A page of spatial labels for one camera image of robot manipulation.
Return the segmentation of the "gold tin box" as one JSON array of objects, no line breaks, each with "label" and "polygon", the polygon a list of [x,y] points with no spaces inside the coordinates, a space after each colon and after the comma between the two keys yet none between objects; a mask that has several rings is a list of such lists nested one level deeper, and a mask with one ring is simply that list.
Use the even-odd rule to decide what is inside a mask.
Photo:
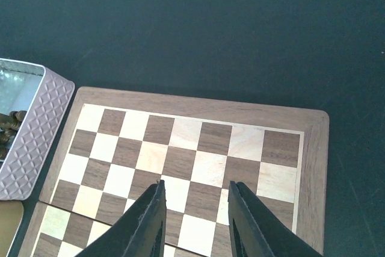
[{"label": "gold tin box", "polygon": [[19,230],[24,209],[19,200],[1,201],[0,206],[1,257],[6,257]]}]

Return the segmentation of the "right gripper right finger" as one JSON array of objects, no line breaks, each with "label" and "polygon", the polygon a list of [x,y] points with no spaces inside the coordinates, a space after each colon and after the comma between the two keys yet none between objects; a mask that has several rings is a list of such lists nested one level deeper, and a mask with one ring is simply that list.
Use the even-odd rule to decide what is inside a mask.
[{"label": "right gripper right finger", "polygon": [[230,181],[228,216],[233,256],[321,255],[289,230],[243,182]]}]

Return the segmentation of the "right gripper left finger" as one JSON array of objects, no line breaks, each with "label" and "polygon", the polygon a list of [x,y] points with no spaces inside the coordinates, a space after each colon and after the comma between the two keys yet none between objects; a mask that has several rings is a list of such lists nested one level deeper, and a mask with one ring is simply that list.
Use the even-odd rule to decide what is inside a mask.
[{"label": "right gripper left finger", "polygon": [[165,183],[160,180],[77,257],[163,256],[166,218]]}]

